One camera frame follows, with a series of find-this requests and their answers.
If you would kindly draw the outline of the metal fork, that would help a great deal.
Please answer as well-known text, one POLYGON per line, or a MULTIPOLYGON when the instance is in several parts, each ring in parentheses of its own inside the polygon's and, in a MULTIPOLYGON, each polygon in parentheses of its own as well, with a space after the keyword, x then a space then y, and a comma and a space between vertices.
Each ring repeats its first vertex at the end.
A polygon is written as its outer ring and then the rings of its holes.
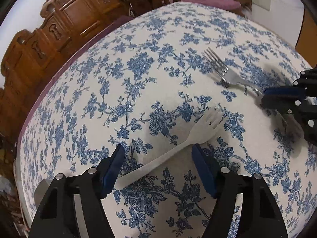
POLYGON ((206 60, 211 64, 214 70, 217 72, 219 77, 229 85, 233 86, 244 86, 246 88, 251 88, 255 93, 252 97, 255 100, 255 104, 264 109, 264 106, 261 105, 261 99, 264 96, 264 91, 259 86, 251 83, 248 80, 244 80, 239 74, 237 74, 234 70, 228 68, 225 63, 221 60, 221 58, 210 48, 204 50, 202 55, 206 58, 206 60))

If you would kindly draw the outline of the white plastic fork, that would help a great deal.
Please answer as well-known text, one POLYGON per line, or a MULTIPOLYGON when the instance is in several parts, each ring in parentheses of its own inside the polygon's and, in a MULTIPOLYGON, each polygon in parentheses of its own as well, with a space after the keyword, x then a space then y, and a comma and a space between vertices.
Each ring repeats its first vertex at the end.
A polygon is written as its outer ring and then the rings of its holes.
POLYGON ((145 164, 129 174, 118 178, 115 183, 115 189, 122 190, 123 188, 138 181, 140 178, 158 168, 189 145, 194 145, 196 143, 201 145, 206 143, 213 138, 221 128, 223 128, 224 123, 225 117, 223 116, 223 112, 219 110, 214 111, 212 114, 204 114, 191 128, 189 135, 184 142, 180 143, 155 160, 152 160, 148 164, 145 164))

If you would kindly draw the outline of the metal rectangular tray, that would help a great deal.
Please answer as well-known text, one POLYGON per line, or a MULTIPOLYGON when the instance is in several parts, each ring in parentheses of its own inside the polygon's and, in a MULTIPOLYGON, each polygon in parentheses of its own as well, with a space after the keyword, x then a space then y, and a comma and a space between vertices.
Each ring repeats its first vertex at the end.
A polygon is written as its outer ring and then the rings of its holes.
MULTIPOLYGON (((42 199, 44 198, 46 191, 48 190, 52 179, 43 179, 37 186, 34 192, 34 202, 36 208, 39 208, 42 199)), ((53 218, 57 216, 57 197, 58 191, 57 189, 53 190, 48 199, 48 205, 44 208, 44 218, 53 218)), ((84 214, 81 204, 81 196, 73 195, 74 200, 74 212, 76 215, 77 228, 78 228, 78 237, 89 237, 88 231, 86 228, 84 214)))

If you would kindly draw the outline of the blue floral tablecloth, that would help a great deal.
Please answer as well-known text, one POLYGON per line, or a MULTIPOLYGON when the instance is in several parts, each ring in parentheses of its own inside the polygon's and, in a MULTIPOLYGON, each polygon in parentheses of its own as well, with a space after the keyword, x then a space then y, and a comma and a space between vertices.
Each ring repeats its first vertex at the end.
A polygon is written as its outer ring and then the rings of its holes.
POLYGON ((296 237, 316 209, 316 147, 258 107, 252 89, 222 83, 202 55, 207 48, 260 88, 291 85, 310 69, 264 27, 194 3, 169 4, 96 38, 55 75, 25 123, 20 172, 29 216, 43 179, 80 175, 117 145, 126 150, 120 174, 128 174, 184 142, 216 109, 227 120, 204 150, 238 174, 262 174, 296 237))

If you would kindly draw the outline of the carved wooden sofa bench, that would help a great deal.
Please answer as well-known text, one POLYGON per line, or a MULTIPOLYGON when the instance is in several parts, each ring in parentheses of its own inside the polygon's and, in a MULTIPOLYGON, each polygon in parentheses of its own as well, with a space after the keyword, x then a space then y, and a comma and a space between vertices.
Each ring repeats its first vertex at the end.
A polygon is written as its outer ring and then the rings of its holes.
POLYGON ((89 40, 128 14, 121 0, 47 0, 44 22, 14 36, 1 60, 1 136, 15 143, 26 117, 56 72, 89 40))

